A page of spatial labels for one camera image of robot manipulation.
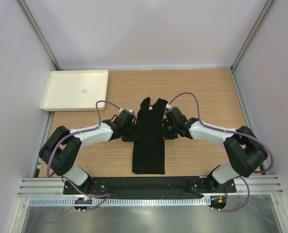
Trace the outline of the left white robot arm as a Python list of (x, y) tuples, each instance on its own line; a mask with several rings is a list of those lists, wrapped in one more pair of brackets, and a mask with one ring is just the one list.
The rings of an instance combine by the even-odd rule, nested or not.
[(38, 156), (47, 168), (70, 180), (80, 194), (86, 194), (91, 189), (91, 181), (90, 176), (75, 164), (79, 151), (99, 142), (129, 135), (134, 121), (133, 110), (119, 109), (119, 115), (114, 120), (103, 120), (100, 125), (73, 130), (60, 126), (42, 146)]

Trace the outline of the black tank top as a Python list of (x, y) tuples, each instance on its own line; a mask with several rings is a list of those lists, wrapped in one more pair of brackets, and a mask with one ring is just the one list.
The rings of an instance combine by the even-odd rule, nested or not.
[(151, 99), (147, 97), (140, 104), (132, 158), (134, 174), (165, 174), (163, 116), (167, 103), (167, 100), (158, 99), (151, 105)]

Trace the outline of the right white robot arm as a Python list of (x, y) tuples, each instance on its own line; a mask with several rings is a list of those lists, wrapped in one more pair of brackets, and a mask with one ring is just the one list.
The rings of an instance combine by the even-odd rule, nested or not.
[(227, 129), (201, 123), (195, 117), (187, 119), (177, 107), (167, 110), (165, 116), (163, 123), (166, 139), (181, 136), (210, 142), (225, 149), (229, 161), (217, 166), (206, 178), (212, 192), (219, 192), (233, 178), (249, 177), (268, 158), (264, 146), (246, 126)]

